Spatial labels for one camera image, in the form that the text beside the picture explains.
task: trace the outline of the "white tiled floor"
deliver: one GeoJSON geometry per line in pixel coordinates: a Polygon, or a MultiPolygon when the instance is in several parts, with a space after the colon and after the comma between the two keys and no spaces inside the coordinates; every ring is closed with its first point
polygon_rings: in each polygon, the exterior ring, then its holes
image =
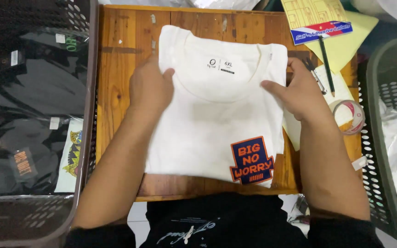
{"type": "MultiPolygon", "coordinates": [[[[292,210],[298,195],[281,194],[279,198],[283,200],[282,209],[288,213],[292,210]]],[[[136,237],[136,247],[139,247],[150,232],[150,224],[145,216],[146,202],[134,203],[128,215],[128,225],[133,230],[136,237]]],[[[397,248],[397,240],[387,235],[383,231],[376,229],[376,234],[386,248],[397,248]]]]}

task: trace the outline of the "black t-shirt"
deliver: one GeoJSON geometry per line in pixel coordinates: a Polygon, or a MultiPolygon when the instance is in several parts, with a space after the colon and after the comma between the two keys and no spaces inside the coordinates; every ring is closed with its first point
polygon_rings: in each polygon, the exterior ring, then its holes
{"type": "MultiPolygon", "coordinates": [[[[223,193],[150,202],[144,247],[383,247],[371,222],[314,218],[308,239],[287,222],[277,196],[223,193]]],[[[126,224],[74,229],[65,247],[135,247],[126,224]]]]}

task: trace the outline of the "pencil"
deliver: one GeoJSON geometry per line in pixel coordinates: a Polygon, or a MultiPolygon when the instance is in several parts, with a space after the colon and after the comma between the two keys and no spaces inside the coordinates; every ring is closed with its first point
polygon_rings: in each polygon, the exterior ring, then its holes
{"type": "Polygon", "coordinates": [[[327,60],[326,47],[324,46],[323,37],[321,35],[318,36],[318,40],[319,40],[319,46],[321,47],[321,52],[323,52],[324,66],[326,67],[326,74],[327,74],[327,80],[329,81],[330,92],[332,93],[332,96],[335,97],[334,81],[332,79],[332,74],[330,73],[330,66],[329,66],[329,61],[327,60]]]}

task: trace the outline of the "wooden board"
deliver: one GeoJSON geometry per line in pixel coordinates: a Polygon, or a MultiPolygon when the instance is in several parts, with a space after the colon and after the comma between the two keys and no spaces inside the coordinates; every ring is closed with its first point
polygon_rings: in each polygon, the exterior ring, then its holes
{"type": "MultiPolygon", "coordinates": [[[[279,12],[203,10],[106,5],[100,8],[96,160],[99,161],[129,106],[129,79],[143,59],[158,51],[164,25],[176,25],[201,38],[247,44],[283,44],[289,56],[321,62],[306,46],[294,46],[286,16],[279,12]]],[[[358,97],[356,58],[341,71],[358,97]]],[[[361,157],[360,135],[345,137],[351,161],[361,157]]],[[[223,191],[242,194],[295,194],[301,189],[299,153],[284,134],[284,154],[277,155],[270,189],[208,178],[145,175],[137,201],[174,200],[223,191]]]]}

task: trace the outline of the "gray plastic basket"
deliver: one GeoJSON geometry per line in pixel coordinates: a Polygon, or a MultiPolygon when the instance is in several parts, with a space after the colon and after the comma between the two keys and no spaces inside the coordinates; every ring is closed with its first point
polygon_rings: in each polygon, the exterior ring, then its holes
{"type": "Polygon", "coordinates": [[[397,39],[379,48],[368,64],[358,68],[360,103],[366,125],[361,131],[362,153],[369,165],[363,168],[363,183],[371,207],[372,222],[397,239],[397,195],[389,167],[378,99],[397,109],[397,39]]]}
{"type": "Polygon", "coordinates": [[[87,91],[79,160],[82,173],[77,176],[75,193],[72,195],[1,196],[0,247],[40,245],[68,231],[79,193],[96,161],[97,0],[0,0],[0,30],[19,26],[59,29],[63,33],[81,32],[89,37],[87,91]],[[69,14],[71,10],[83,14],[86,18],[84,23],[72,17],[69,14]]]}

